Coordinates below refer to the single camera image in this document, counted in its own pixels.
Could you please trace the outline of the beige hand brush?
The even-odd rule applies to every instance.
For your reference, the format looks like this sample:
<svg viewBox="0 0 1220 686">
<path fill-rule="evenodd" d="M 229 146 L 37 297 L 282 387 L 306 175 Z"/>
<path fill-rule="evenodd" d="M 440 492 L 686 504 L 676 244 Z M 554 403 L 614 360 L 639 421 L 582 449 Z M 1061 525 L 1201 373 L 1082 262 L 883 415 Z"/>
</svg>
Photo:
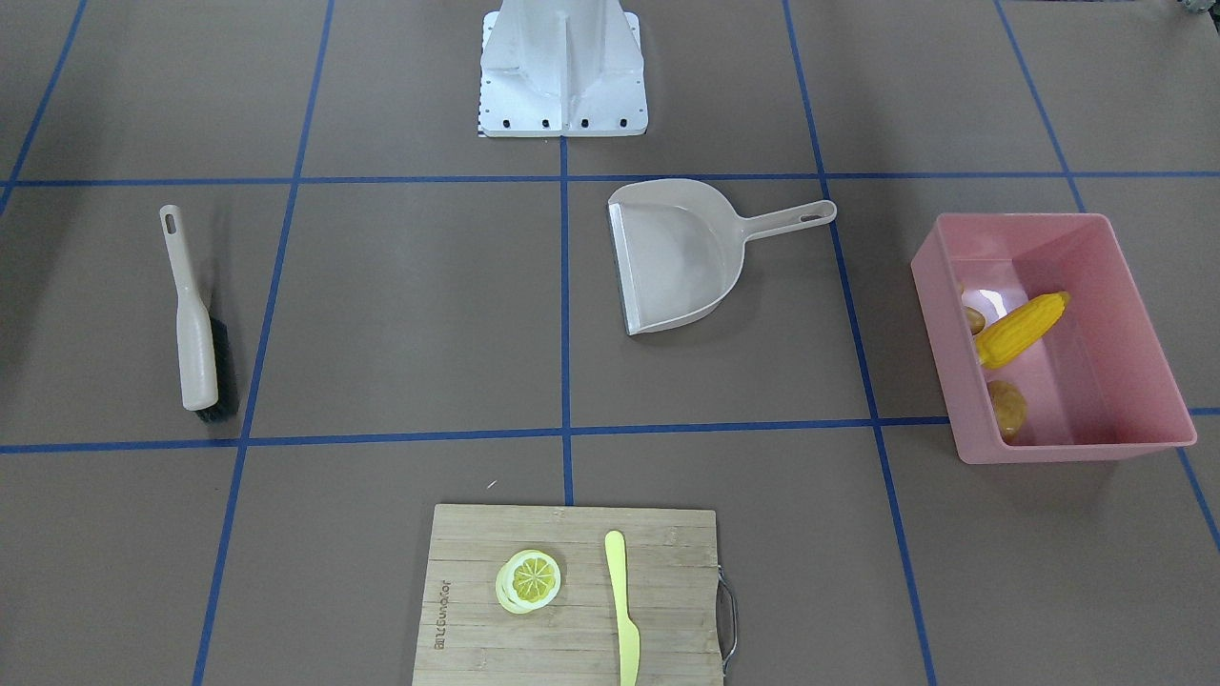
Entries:
<svg viewBox="0 0 1220 686">
<path fill-rule="evenodd" d="M 174 342 L 181 404 L 205 424 L 223 424 L 235 416 L 239 404 L 231 332 L 205 303 L 181 208 L 163 205 L 159 221 L 177 300 Z"/>
</svg>

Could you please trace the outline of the beige plastic dustpan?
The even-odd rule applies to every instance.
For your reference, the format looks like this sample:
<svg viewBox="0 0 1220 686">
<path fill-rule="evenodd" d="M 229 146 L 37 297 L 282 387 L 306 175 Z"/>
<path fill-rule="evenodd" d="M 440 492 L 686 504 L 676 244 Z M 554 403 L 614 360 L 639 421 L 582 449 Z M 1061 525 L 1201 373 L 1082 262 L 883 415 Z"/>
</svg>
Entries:
<svg viewBox="0 0 1220 686">
<path fill-rule="evenodd" d="M 742 216 L 702 181 L 626 184 L 608 200 L 623 330 L 677 330 L 710 315 L 733 291 L 752 240 L 816 229 L 837 217 L 831 200 Z"/>
</svg>

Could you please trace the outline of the pink plastic bin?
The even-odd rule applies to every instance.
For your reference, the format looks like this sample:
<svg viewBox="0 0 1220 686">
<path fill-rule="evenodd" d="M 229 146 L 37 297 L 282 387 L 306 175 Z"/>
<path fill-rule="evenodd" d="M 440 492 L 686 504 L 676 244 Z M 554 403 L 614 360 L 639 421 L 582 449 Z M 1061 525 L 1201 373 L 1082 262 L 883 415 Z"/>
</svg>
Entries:
<svg viewBox="0 0 1220 686">
<path fill-rule="evenodd" d="M 1120 460 L 1193 446 L 1196 427 L 1146 304 L 1098 212 L 943 212 L 911 261 L 958 457 L 967 464 Z M 1009 365 L 982 367 L 958 283 L 987 325 L 1065 291 L 1068 311 Z M 987 382 L 1024 392 L 1027 421 L 1000 438 Z"/>
</svg>

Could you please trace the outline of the bamboo cutting board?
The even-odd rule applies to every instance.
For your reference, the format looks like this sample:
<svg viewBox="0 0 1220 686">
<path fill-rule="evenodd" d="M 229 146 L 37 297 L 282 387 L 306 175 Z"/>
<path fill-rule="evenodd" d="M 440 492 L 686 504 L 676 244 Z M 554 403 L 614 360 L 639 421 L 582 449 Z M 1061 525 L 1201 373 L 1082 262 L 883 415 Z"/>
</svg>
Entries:
<svg viewBox="0 0 1220 686">
<path fill-rule="evenodd" d="M 738 642 L 714 511 L 433 511 L 415 685 L 722 685 Z"/>
</svg>

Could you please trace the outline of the tan toy ginger root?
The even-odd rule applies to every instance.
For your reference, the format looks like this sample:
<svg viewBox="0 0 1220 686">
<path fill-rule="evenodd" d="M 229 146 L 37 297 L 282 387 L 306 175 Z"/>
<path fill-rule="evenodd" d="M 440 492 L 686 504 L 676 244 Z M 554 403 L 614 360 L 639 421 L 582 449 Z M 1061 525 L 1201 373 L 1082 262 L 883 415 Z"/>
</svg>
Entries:
<svg viewBox="0 0 1220 686">
<path fill-rule="evenodd" d="M 978 291 L 969 291 L 967 286 L 963 282 L 958 283 L 959 299 L 963 303 L 963 312 L 967 323 L 967 330 L 972 337 L 976 337 L 987 326 L 987 316 L 981 312 L 977 304 L 982 301 L 982 295 Z"/>
</svg>

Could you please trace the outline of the brown toy potato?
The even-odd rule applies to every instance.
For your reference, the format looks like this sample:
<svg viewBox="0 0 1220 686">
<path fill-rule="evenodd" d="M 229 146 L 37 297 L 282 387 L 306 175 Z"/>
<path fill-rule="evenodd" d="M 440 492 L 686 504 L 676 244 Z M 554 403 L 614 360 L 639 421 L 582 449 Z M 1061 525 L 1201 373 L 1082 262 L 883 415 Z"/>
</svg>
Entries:
<svg viewBox="0 0 1220 686">
<path fill-rule="evenodd" d="M 1028 409 L 1024 392 L 1006 378 L 989 378 L 987 391 L 1000 438 L 1014 446 L 1027 421 Z"/>
</svg>

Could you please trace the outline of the yellow lemon slices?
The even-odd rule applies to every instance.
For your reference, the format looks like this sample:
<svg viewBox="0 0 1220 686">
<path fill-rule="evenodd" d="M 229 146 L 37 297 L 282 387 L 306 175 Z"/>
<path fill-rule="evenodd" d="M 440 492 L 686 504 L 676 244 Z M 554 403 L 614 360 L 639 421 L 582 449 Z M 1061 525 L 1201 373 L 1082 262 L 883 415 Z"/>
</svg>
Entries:
<svg viewBox="0 0 1220 686">
<path fill-rule="evenodd" d="M 529 614 L 550 604 L 561 590 L 558 561 L 542 551 L 521 551 L 497 572 L 497 601 L 510 614 Z"/>
</svg>

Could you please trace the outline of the yellow toy corn cob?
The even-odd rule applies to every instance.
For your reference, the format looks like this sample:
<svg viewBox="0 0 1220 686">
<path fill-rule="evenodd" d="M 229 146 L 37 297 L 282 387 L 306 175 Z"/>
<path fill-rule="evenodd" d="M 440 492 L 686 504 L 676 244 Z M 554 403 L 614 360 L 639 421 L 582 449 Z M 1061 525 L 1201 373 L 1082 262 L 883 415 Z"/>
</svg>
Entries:
<svg viewBox="0 0 1220 686">
<path fill-rule="evenodd" d="M 1009 365 L 1053 330 L 1070 303 L 1071 295 L 1065 291 L 1036 295 L 1021 308 L 985 326 L 974 337 L 978 364 L 988 370 Z"/>
</svg>

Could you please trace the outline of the yellow plastic knife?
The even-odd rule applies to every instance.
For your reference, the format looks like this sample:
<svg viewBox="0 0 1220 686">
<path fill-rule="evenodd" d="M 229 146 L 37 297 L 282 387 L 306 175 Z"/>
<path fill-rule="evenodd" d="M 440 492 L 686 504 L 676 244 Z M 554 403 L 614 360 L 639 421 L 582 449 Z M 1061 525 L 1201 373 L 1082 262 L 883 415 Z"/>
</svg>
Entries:
<svg viewBox="0 0 1220 686">
<path fill-rule="evenodd" d="M 604 538 L 604 551 L 619 636 L 619 685 L 636 685 L 640 671 L 640 630 L 630 616 L 630 577 L 623 533 L 619 530 L 609 531 Z"/>
</svg>

